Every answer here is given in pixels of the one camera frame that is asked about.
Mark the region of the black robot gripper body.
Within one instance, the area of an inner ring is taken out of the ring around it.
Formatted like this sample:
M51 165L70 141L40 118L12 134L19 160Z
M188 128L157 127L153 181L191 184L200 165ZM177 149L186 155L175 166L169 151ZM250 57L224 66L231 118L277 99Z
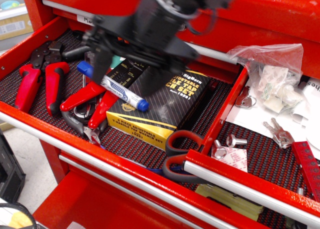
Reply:
M87 31L98 40L91 50L107 46L128 59L182 70L199 54L176 34L195 18L199 7L198 0L141 0L130 15L95 15Z

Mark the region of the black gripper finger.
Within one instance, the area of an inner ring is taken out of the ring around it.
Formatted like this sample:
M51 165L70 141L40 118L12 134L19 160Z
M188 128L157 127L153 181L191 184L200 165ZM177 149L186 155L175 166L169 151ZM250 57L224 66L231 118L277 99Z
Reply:
M100 84L113 60L114 52L107 46L97 45L94 51L94 67L91 79Z
M149 66L141 75L141 95L147 97L158 91L171 78L173 74L161 68Z

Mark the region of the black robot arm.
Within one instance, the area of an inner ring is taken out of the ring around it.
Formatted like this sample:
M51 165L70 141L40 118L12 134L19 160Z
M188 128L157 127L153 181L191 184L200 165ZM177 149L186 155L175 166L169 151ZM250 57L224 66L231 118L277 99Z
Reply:
M143 96L153 94L198 57L192 47L177 37L177 32L200 9L227 8L230 1L141 0L129 15L95 15L93 28L83 36L83 42L95 54L89 78L100 84L117 55L152 67L140 90Z

